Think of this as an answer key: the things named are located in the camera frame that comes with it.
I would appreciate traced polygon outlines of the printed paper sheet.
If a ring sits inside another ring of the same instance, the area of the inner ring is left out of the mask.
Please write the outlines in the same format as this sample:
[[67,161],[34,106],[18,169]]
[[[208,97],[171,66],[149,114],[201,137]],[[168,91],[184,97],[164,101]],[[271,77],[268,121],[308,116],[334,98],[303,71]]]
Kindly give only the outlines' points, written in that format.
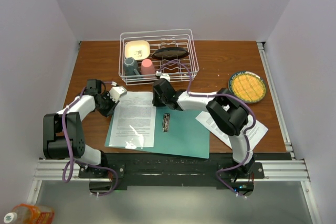
[[114,110],[105,146],[141,150],[154,147],[156,107],[152,92],[128,92]]

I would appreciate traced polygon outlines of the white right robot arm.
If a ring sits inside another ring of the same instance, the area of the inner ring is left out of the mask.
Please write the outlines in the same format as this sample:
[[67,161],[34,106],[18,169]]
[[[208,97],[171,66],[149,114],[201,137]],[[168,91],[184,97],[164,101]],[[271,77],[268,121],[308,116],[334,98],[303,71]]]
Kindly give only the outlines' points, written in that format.
[[234,170],[239,178],[246,178],[253,171],[255,162],[253,148],[247,131],[256,124],[253,111],[228,89],[212,93],[196,93],[175,90],[166,79],[157,79],[153,84],[153,105],[166,106],[171,110],[198,110],[208,112],[216,126],[228,135],[233,151],[234,166],[222,171]]

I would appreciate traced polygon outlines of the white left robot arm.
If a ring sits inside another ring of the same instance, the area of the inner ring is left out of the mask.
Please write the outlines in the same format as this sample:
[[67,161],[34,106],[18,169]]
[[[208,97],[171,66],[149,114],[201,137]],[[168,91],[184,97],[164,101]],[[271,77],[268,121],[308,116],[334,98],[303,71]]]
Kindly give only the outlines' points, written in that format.
[[87,81],[86,87],[74,100],[56,113],[43,118],[43,153],[47,159],[67,159],[62,179],[65,183],[72,178],[75,164],[87,168],[97,178],[109,172],[106,154],[86,144],[82,122],[91,112],[98,111],[109,117],[126,95],[127,90],[115,82],[107,90],[106,83],[98,79]]

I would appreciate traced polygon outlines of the teal file folder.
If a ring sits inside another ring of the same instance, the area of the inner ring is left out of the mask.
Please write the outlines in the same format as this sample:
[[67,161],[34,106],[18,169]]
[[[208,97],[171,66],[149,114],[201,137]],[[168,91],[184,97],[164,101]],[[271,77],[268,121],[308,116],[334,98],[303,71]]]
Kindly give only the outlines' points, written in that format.
[[[162,131],[163,114],[170,114],[168,132]],[[195,158],[209,158],[209,130],[196,117],[200,111],[177,111],[167,107],[156,109],[154,147],[144,151]]]

